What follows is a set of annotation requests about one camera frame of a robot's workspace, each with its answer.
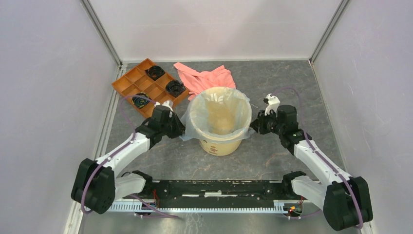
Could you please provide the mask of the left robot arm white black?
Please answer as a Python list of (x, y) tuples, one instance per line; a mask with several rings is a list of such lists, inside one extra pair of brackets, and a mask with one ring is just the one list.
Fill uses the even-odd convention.
[(153, 185), (148, 176), (131, 173), (119, 177), (121, 171), (141, 154), (150, 150), (164, 136), (177, 138), (185, 127), (172, 109), (170, 101), (156, 103), (151, 117), (144, 120), (132, 134), (108, 154), (81, 161), (71, 191), (71, 199), (89, 214), (105, 213), (114, 201), (137, 194), (152, 195)]

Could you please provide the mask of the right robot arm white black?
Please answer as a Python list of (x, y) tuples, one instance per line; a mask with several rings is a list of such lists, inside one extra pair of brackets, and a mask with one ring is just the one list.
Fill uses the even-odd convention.
[(318, 179), (315, 182), (300, 172), (289, 173), (281, 186), (282, 195), (288, 199), (303, 196), (323, 212), (327, 223), (336, 231), (362, 228), (364, 223), (373, 220), (367, 181), (361, 176), (351, 176), (334, 164), (299, 127), (297, 115), (296, 107), (281, 105), (276, 111), (259, 111), (250, 124), (258, 134), (276, 134), (282, 146)]

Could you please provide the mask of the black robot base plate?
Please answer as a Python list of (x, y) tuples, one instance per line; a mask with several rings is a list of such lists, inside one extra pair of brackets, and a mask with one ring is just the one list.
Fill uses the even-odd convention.
[(158, 208), (270, 208), (303, 202), (280, 180), (152, 180), (137, 196)]

